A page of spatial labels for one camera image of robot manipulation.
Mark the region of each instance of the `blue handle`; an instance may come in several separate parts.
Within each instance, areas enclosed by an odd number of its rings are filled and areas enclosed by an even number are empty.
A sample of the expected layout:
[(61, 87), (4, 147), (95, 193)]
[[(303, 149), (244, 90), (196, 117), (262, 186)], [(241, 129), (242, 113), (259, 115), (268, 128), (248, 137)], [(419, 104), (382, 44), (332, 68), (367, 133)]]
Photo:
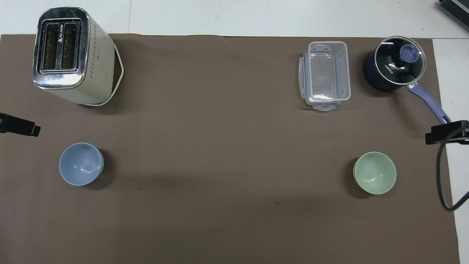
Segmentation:
[(423, 86), (415, 83), (415, 85), (408, 86), (409, 91), (416, 96), (422, 98), (430, 110), (435, 114), (442, 124), (450, 123), (448, 115), (441, 109), (440, 104), (433, 98), (433, 96)]

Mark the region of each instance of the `green bowl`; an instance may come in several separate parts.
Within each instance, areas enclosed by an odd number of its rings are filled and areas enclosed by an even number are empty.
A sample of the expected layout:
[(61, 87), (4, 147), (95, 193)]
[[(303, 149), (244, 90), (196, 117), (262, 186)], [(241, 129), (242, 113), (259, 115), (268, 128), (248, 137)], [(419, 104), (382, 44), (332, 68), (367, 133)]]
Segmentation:
[(355, 182), (370, 194), (384, 194), (396, 182), (396, 167), (393, 161), (380, 152), (368, 152), (353, 166)]

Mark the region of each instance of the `blue lid knob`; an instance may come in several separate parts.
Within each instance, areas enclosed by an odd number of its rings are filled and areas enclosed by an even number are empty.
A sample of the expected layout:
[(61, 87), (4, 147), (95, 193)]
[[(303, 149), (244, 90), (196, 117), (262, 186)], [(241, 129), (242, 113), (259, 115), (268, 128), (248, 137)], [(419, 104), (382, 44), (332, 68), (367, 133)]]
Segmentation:
[(399, 57), (403, 62), (414, 63), (418, 60), (420, 54), (414, 45), (406, 44), (401, 47)]

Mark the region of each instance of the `white table surface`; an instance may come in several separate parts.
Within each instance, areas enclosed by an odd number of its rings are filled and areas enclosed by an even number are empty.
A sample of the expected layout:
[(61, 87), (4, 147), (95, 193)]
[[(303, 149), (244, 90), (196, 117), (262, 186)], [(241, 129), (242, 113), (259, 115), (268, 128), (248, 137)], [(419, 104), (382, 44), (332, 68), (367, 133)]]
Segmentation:
[[(437, 2), (1, 0), (0, 34), (35, 34), (42, 12), (48, 8), (73, 6), (85, 9), (107, 33), (432, 38), (442, 107), (453, 120), (468, 120), (469, 31), (441, 12)], [(453, 199), (457, 200), (469, 191), (469, 147), (453, 144), (447, 149), (451, 189)], [(469, 202), (454, 216), (460, 260), (462, 264), (469, 264)]]

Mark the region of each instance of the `brown mat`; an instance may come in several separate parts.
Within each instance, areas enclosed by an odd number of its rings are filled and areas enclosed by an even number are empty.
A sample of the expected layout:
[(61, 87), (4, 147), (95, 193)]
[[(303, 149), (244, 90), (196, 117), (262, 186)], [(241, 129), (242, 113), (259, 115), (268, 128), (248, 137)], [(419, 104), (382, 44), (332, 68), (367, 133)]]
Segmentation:
[[(438, 121), (405, 88), (381, 93), (362, 75), (381, 39), (339, 39), (352, 97), (321, 113), (301, 98), (298, 58), (335, 38), (112, 37), (126, 72), (97, 108), (35, 87), (34, 36), (1, 37), (0, 110), (42, 127), (38, 138), (0, 135), (2, 263), (459, 262), (438, 146), (424, 144)], [(438, 100), (432, 42), (417, 41), (420, 83)], [(85, 187), (58, 170), (76, 142), (105, 157)], [(389, 193), (353, 180), (369, 151), (396, 164)]]

